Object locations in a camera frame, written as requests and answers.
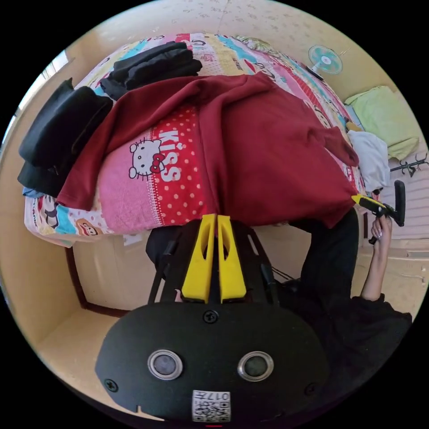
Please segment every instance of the camera lens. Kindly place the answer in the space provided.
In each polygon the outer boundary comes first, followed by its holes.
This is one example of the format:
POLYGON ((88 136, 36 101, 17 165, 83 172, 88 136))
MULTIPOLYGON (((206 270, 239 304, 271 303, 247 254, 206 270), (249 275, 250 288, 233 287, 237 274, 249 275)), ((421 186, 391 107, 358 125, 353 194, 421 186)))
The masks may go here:
POLYGON ((147 360, 149 371, 161 380, 174 380, 183 370, 183 364, 178 355, 170 350, 157 350, 147 360))
POLYGON ((265 352, 255 351, 244 355, 238 364, 238 373, 247 381, 262 381, 270 376, 274 369, 271 356, 265 352))

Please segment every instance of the person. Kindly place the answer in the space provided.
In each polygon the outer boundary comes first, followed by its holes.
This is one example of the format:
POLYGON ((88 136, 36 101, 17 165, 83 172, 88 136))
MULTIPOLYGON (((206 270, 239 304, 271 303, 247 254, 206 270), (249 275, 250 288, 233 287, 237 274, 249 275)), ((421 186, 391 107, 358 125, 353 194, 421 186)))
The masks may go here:
MULTIPOLYGON (((332 229, 309 219, 291 225, 309 232, 311 244, 300 279, 279 283, 278 297, 281 307, 313 328, 326 353, 330 376, 307 411, 326 410, 381 368, 411 326, 412 317, 395 311, 382 293, 392 235, 389 217, 378 218, 372 225, 377 241, 368 276, 355 297, 351 297, 359 243, 355 209, 332 229)), ((177 228, 152 230, 146 251, 156 267, 177 228)))

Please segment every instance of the coat rack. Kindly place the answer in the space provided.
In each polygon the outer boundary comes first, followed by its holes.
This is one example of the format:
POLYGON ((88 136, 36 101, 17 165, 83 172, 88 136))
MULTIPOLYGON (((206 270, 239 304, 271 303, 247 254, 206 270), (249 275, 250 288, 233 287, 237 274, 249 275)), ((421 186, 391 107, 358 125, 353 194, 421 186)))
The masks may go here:
POLYGON ((427 157, 428 157, 428 153, 426 153, 426 156, 423 159, 418 160, 417 159, 417 154, 416 154, 414 156, 414 159, 416 160, 415 162, 408 163, 407 161, 405 161, 405 163, 402 164, 402 161, 399 161, 400 166, 399 167, 395 167, 395 168, 391 168, 390 171, 401 170, 402 174, 405 174, 405 170, 408 170, 408 172, 410 173, 410 177, 413 177, 413 175, 416 172, 416 170, 421 171, 420 166, 422 164, 429 165, 429 162, 426 161, 427 157))

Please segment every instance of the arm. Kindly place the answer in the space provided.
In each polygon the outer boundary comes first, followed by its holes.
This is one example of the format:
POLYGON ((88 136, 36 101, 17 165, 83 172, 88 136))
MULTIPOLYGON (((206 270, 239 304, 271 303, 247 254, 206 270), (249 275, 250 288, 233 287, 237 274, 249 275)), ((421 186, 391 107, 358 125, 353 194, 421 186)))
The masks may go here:
POLYGON ((371 232, 377 237, 377 242, 374 245, 370 270, 363 285, 361 298, 376 301, 381 295, 384 273, 387 267, 387 257, 392 237, 392 220, 385 216, 377 218, 372 225, 371 232))

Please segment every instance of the red polka dot pattern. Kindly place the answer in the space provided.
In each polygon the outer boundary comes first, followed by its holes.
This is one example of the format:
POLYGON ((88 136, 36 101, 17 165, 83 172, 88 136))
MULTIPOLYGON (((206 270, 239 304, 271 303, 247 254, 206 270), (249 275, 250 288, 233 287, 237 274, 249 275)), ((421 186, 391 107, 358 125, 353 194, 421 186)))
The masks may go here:
POLYGON ((152 140, 161 140, 160 150, 165 156, 165 169, 150 176, 161 225, 183 225, 207 214, 195 154, 197 120, 196 109, 183 105, 151 131, 152 140))

